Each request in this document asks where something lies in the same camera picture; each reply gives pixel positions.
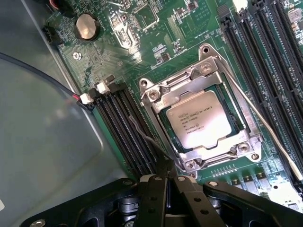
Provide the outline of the silver Intel CPU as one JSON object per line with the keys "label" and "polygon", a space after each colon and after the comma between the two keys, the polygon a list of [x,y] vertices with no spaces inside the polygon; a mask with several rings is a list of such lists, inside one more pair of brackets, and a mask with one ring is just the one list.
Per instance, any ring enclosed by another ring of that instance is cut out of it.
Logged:
{"label": "silver Intel CPU", "polygon": [[198,147],[212,149],[219,139],[244,129],[224,85],[213,85],[197,94],[184,94],[159,113],[165,130],[179,153]]}

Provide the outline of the short silver locking lever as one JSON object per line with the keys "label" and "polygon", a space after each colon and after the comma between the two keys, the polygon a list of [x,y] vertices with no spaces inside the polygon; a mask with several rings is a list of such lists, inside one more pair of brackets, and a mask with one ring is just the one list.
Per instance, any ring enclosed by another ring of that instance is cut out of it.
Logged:
{"label": "short silver locking lever", "polygon": [[151,84],[150,87],[140,86],[141,104],[144,106],[169,156],[175,161],[177,168],[185,173],[184,160],[179,155],[177,148],[171,141],[171,138],[159,117],[159,113],[168,107],[168,101],[164,99],[164,95],[162,95],[160,91],[161,87],[159,85],[154,86]]}

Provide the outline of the long silver locking lever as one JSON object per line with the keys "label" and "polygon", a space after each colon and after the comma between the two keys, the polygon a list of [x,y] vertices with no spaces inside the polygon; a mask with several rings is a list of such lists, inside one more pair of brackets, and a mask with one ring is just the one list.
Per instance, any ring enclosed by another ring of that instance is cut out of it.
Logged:
{"label": "long silver locking lever", "polygon": [[241,96],[245,99],[246,103],[249,105],[249,107],[253,110],[253,112],[258,116],[258,118],[261,120],[263,125],[266,127],[267,131],[271,135],[273,141],[277,145],[278,149],[282,152],[284,157],[287,159],[288,164],[296,176],[296,178],[299,181],[303,181],[303,175],[301,174],[299,168],[295,164],[295,162],[290,158],[289,154],[283,147],[282,143],[280,142],[279,138],[277,137],[276,133],[272,129],[272,127],[269,125],[269,123],[266,121],[266,119],[263,117],[263,115],[257,110],[256,106],[250,101],[250,99],[247,97],[245,92],[241,89],[241,87],[238,85],[236,80],[234,79],[233,75],[230,73],[230,71],[227,69],[226,66],[222,63],[222,61],[219,59],[219,57],[215,56],[214,61],[217,65],[218,68],[222,68],[225,72],[224,74],[226,75],[227,78],[230,79],[231,83],[235,86],[235,88],[238,90],[238,92],[241,94]]}

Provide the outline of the grey metal PC case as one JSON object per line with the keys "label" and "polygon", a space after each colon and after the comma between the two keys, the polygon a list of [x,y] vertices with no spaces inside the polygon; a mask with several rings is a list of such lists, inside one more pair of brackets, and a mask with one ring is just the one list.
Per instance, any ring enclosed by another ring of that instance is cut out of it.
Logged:
{"label": "grey metal PC case", "polygon": [[[71,90],[42,36],[49,12],[34,0],[0,0],[0,52]],[[97,120],[44,79],[0,59],[0,227],[126,177]]]}

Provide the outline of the silver internal port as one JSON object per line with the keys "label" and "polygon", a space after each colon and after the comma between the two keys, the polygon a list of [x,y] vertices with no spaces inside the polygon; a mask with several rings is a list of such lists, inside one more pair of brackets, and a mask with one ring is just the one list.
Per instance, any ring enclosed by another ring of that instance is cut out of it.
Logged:
{"label": "silver internal port", "polygon": [[125,13],[115,13],[109,19],[112,31],[120,46],[124,49],[132,49],[140,44],[139,37],[131,26]]}

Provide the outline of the green motherboard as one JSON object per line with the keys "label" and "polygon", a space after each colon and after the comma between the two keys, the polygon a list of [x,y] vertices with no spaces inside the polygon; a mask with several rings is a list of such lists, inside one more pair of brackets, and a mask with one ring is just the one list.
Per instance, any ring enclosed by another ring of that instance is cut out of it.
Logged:
{"label": "green motherboard", "polygon": [[[178,171],[200,184],[221,180],[303,213],[303,181],[296,178],[266,127],[214,61],[217,56],[227,67],[303,175],[303,105],[272,92],[271,83],[264,81],[266,52],[250,14],[250,0],[155,0],[160,20],[147,32],[139,30],[133,15],[138,1],[68,0],[74,18],[53,11],[46,20],[63,40],[55,47],[78,89],[76,100],[83,93],[107,98],[110,83],[124,82],[166,151],[141,104],[140,86],[159,85],[169,107],[184,94],[222,84],[244,129],[219,139],[215,148],[179,153],[186,172]],[[74,23],[83,13],[100,23],[95,40],[81,40],[74,34]],[[115,13],[128,16],[139,37],[137,47],[120,46],[109,21]],[[80,61],[73,59],[74,52],[82,54]]]}

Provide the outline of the silver coin cell battery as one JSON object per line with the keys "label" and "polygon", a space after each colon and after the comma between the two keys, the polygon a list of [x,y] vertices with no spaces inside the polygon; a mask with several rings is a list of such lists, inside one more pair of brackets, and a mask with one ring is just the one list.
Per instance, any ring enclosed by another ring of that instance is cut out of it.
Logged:
{"label": "silver coin cell battery", "polygon": [[74,34],[81,40],[95,40],[99,32],[100,23],[91,14],[81,14],[74,23]]}

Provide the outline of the black board connector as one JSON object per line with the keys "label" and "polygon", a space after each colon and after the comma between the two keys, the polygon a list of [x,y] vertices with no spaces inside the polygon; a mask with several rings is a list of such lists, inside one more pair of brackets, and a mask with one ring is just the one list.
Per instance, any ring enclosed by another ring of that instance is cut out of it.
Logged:
{"label": "black board connector", "polygon": [[59,46],[63,44],[63,40],[54,27],[50,26],[49,23],[45,24],[42,28],[42,32],[46,37],[47,42],[52,46]]}

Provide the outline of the grey square inductor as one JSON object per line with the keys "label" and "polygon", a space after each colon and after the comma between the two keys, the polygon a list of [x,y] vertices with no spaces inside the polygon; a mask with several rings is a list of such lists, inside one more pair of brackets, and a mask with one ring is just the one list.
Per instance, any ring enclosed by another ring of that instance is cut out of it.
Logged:
{"label": "grey square inductor", "polygon": [[289,22],[291,24],[293,24],[293,23],[299,22],[303,18],[303,13],[302,13],[301,9],[295,8],[295,9],[290,10],[287,13],[287,16],[288,16]]}

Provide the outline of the square chip silver frame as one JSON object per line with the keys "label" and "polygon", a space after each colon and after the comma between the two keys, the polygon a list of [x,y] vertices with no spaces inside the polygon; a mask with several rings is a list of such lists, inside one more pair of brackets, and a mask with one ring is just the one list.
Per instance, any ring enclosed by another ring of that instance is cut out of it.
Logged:
{"label": "square chip silver frame", "polygon": [[153,28],[158,22],[158,6],[155,0],[140,0],[133,10],[133,15],[137,21],[140,31],[147,32]]}

